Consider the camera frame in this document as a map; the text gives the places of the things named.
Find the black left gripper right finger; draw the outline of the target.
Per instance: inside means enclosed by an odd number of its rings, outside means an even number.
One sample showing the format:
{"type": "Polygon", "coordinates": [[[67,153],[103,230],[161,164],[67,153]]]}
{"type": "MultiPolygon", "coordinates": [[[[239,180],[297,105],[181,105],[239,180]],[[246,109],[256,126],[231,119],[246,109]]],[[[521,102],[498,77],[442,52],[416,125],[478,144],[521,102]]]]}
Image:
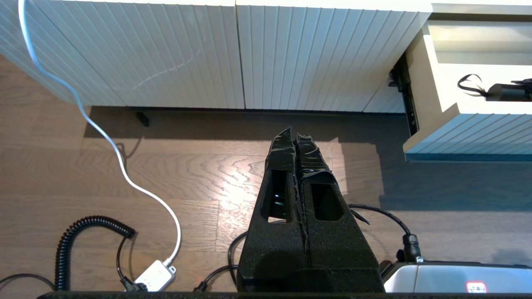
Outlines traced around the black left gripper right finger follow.
{"type": "Polygon", "coordinates": [[[295,147],[306,262],[298,276],[314,292],[383,292],[379,263],[321,151],[308,134],[295,147]]]}

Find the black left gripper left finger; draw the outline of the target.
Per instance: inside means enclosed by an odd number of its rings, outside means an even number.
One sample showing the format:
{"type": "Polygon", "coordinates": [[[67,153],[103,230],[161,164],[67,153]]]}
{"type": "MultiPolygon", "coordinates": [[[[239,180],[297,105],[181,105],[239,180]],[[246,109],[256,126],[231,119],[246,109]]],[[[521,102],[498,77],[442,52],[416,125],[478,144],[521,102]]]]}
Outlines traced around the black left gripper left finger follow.
{"type": "Polygon", "coordinates": [[[239,292],[281,292],[293,272],[310,265],[308,208],[293,127],[274,136],[239,259],[239,292]]]}

